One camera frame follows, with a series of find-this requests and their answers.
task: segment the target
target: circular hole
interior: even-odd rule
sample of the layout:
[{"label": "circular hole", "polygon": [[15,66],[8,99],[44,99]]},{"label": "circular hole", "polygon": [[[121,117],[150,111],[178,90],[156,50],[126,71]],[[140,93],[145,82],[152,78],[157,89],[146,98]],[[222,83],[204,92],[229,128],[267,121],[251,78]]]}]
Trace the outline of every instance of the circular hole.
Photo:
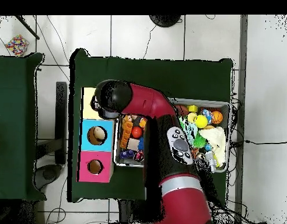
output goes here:
[{"label": "circular hole", "polygon": [[102,162],[99,160],[91,160],[87,164],[87,169],[90,171],[90,173],[99,174],[103,170]]},{"label": "circular hole", "polygon": [[87,140],[92,145],[102,145],[107,139],[107,132],[101,126],[94,126],[87,132]]}]

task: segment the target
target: gray plastic bin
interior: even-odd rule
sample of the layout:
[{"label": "gray plastic bin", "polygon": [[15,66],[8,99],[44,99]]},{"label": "gray plastic bin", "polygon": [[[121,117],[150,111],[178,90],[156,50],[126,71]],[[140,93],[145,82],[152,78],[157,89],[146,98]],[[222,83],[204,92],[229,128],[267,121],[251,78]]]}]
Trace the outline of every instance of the gray plastic bin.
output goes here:
[{"label": "gray plastic bin", "polygon": [[[230,144],[230,123],[231,123],[231,116],[232,116],[232,108],[230,103],[227,102],[219,102],[219,101],[207,101],[207,100],[191,100],[191,99],[178,99],[178,98],[169,98],[169,100],[177,105],[196,105],[197,107],[214,107],[220,108],[221,113],[223,115],[223,120],[217,126],[222,127],[225,130],[226,135],[226,162],[220,168],[217,168],[214,172],[215,173],[222,173],[228,168],[229,164],[229,144]],[[123,134],[123,129],[121,128],[121,118],[118,120],[117,124],[115,125],[115,141],[114,141],[114,163],[117,166],[130,166],[130,167],[143,167],[144,162],[136,162],[132,158],[128,159],[121,159],[120,158],[120,140]]]}]

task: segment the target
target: green table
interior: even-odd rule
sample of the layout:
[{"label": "green table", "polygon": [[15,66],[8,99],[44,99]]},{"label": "green table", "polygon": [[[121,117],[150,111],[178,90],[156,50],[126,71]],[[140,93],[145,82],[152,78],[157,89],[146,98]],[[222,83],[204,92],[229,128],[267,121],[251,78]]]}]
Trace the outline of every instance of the green table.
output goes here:
[{"label": "green table", "polygon": [[36,157],[34,73],[40,53],[0,56],[0,199],[44,200],[33,185]]},{"label": "green table", "polygon": [[[109,183],[76,182],[81,87],[106,79],[133,81],[161,90],[167,97],[230,102],[231,59],[164,61],[88,57],[77,49],[70,58],[68,200],[79,198],[145,198],[142,168],[115,166]],[[225,204],[226,172],[213,174],[218,199]]]}]

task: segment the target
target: pink cube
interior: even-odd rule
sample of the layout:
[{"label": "pink cube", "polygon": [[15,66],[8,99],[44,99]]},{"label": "pink cube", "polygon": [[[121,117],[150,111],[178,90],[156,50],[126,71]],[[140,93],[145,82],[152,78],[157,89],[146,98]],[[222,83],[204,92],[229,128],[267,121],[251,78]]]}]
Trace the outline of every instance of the pink cube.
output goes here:
[{"label": "pink cube", "polygon": [[[77,181],[109,183],[113,174],[112,152],[81,151],[80,156]],[[89,163],[93,160],[97,160],[101,164],[99,173],[91,173],[89,170]]]}]

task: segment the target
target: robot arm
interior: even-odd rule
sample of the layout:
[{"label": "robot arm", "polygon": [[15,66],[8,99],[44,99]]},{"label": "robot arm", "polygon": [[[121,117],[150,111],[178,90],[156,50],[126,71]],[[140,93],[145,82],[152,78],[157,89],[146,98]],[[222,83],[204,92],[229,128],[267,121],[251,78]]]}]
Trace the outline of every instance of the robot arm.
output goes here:
[{"label": "robot arm", "polygon": [[189,145],[165,95],[149,87],[106,80],[97,85],[91,105],[101,118],[114,119],[121,114],[148,117],[144,136],[146,197],[147,201],[159,199],[164,214],[154,224],[211,221]]}]

